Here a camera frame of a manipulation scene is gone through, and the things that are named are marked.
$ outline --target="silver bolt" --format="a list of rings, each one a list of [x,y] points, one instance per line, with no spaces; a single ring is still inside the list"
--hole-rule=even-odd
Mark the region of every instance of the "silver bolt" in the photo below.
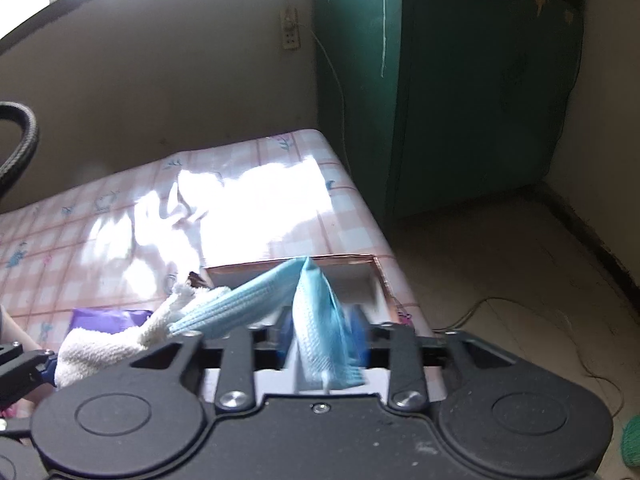
[[[331,409],[331,406],[324,402],[319,402],[318,404],[314,404],[311,409],[314,410],[314,413],[322,415],[323,413],[327,413]]]
[[[230,410],[238,410],[242,408],[249,400],[249,396],[238,390],[231,390],[220,397],[220,404]]]
[[[395,394],[392,402],[401,410],[414,410],[424,402],[424,396],[415,390],[408,390]]]

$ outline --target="power outlet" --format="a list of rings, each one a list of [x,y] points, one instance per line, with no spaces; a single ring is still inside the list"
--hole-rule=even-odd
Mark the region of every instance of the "power outlet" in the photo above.
[[[282,31],[283,49],[295,50],[300,48],[298,10],[295,7],[287,7],[280,11],[280,29]]]

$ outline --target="green object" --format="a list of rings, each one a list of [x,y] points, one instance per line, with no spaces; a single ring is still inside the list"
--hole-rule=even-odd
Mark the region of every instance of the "green object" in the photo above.
[[[625,426],[620,453],[627,467],[640,466],[640,415],[636,415]]]
[[[353,179],[379,222],[540,180],[575,82],[580,0],[314,0],[346,103]],[[340,102],[317,56],[319,124]]]

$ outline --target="pink plaid tablecloth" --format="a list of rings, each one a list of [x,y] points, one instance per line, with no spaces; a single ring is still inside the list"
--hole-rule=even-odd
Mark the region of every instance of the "pink plaid tablecloth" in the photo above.
[[[181,152],[0,216],[0,302],[57,350],[77,307],[154,310],[190,270],[375,254],[401,311],[420,309],[324,137],[300,130]]]

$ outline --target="tiled floor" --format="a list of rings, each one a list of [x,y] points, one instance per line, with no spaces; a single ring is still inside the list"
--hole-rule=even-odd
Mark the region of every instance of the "tiled floor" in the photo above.
[[[611,408],[615,389],[588,378],[558,310],[595,373],[623,389],[625,406],[598,473],[640,479],[620,458],[622,427],[640,414],[640,324],[628,301],[593,256],[541,204],[521,197],[473,203],[402,221],[389,234],[402,270],[430,326],[457,320],[485,303],[465,330],[548,368],[599,395]]]

